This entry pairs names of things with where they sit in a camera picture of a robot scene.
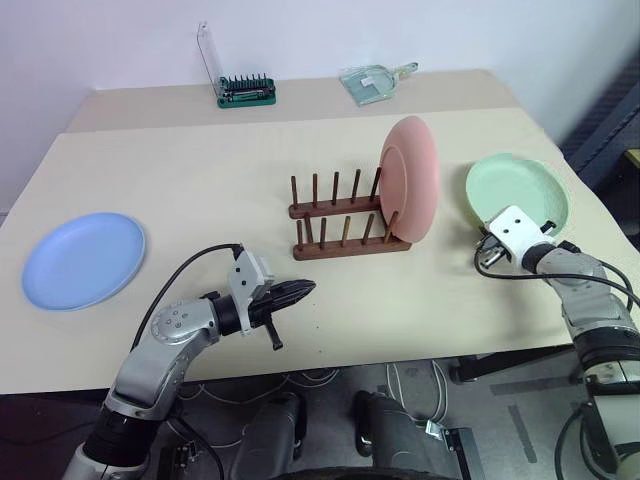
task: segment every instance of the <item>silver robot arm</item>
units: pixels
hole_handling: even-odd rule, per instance
[[[485,227],[477,268],[488,269],[506,256],[514,274],[607,278],[598,259],[568,242],[556,246],[518,207],[507,207]],[[562,316],[584,370],[590,396],[584,418],[594,459],[620,479],[635,479],[640,465],[640,333],[609,285],[588,278],[544,280],[562,301]]]
[[[193,359],[221,335],[266,325],[274,350],[282,347],[271,312],[296,303],[315,287],[308,280],[272,287],[264,259],[242,250],[228,276],[231,294],[179,301],[160,309],[148,334],[122,364],[100,417],[80,445],[64,480],[140,478],[158,427],[165,421]]]

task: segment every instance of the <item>gray floor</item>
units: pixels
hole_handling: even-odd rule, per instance
[[[443,368],[451,364],[441,359]],[[582,386],[569,385],[567,376],[576,363],[574,353],[566,353],[535,364],[486,376],[474,383],[449,382],[450,405],[445,424],[471,427],[488,479],[553,478],[553,449],[562,424],[572,408],[586,400]],[[436,389],[428,361],[398,363],[407,410],[414,416],[428,416],[435,408]],[[243,399],[278,385],[282,376],[210,382],[207,388],[226,398]],[[386,388],[384,365],[344,368],[329,385],[317,389],[283,388],[301,391],[309,404],[309,428],[302,457],[292,470],[325,466],[366,466],[370,459],[358,456],[353,446],[353,424],[349,415],[353,394],[365,389]],[[185,395],[195,387],[185,388]],[[204,394],[185,402],[186,418],[212,444],[234,442],[260,405],[221,404]],[[28,440],[93,420],[97,407],[64,403],[27,396],[0,397],[0,436]],[[87,428],[35,446],[17,447],[0,440],[2,478],[59,478]],[[155,479],[159,449],[181,439],[162,427],[152,452],[151,468],[144,478]],[[220,449],[229,466],[237,447]],[[425,436],[434,473],[458,477],[455,456],[440,442]],[[564,451],[567,479],[591,478],[583,466],[577,443],[577,428],[569,432]],[[212,478],[210,459],[202,455],[187,478]]]

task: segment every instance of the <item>green plate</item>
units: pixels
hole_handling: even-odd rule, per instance
[[[467,175],[467,198],[483,222],[517,205],[538,225],[547,220],[560,233],[569,219],[569,195],[560,179],[540,162],[498,153],[477,162]]]

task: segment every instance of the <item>beige table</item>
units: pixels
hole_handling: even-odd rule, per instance
[[[560,303],[548,286],[485,279],[473,270],[478,232],[464,180],[473,162],[499,151],[553,168],[571,195],[572,214],[561,237],[619,266],[640,285],[640,254],[514,103],[420,114],[437,143],[442,193],[431,231],[410,251],[294,261],[289,176],[298,176],[301,198],[310,198],[317,172],[320,195],[328,197],[334,170],[350,177],[362,168],[367,190],[386,134],[404,117],[395,113],[60,135],[0,228],[0,393],[110,385],[164,281],[194,251],[230,241],[265,255],[278,280],[309,278],[318,286],[275,315],[283,350],[272,351],[264,329],[223,338],[193,363],[189,380],[566,343]],[[340,194],[348,195],[350,187],[350,179],[343,181]],[[20,290],[31,249],[60,223],[97,211],[122,212],[143,225],[148,250],[137,276],[116,296],[84,310],[31,306]],[[354,221],[353,235],[363,223],[361,217]],[[341,225],[341,218],[329,219],[328,239],[339,237]],[[230,264],[228,254],[203,258],[165,301],[224,289]]]

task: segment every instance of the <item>blue plate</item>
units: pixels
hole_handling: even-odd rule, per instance
[[[119,213],[94,213],[59,226],[31,252],[22,289],[45,310],[79,310],[123,288],[142,263],[142,227]]]

